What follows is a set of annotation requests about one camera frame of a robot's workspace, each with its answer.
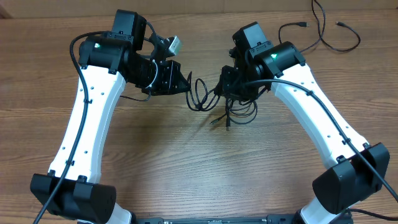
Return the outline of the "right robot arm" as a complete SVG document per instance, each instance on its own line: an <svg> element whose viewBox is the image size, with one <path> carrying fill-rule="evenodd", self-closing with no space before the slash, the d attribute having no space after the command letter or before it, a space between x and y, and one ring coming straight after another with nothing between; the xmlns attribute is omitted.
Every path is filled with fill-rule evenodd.
<svg viewBox="0 0 398 224"><path fill-rule="evenodd" d="M313 183L314 199L293 215L269 215L268 223L352 223L355 205L380 191L389 164L385 145L370 144L339 114L318 86L294 44L274 45L257 22L240 28L216 94L226 99L228 123L254 119L266 91L279 98L313 141L325 172Z"/></svg>

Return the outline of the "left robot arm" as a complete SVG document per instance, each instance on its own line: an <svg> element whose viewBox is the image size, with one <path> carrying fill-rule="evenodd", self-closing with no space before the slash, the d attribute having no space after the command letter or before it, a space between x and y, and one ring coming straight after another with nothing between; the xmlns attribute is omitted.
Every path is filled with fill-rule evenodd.
<svg viewBox="0 0 398 224"><path fill-rule="evenodd" d="M116 188L103 185L101 162L114 109L127 83L148 97L189 91L174 60L177 36L146 36L150 22L118 10L108 31L75 37L69 46L78 89L60 148L46 174L34 174L30 191L41 212L78 223L135 223L135 214L116 201Z"/></svg>

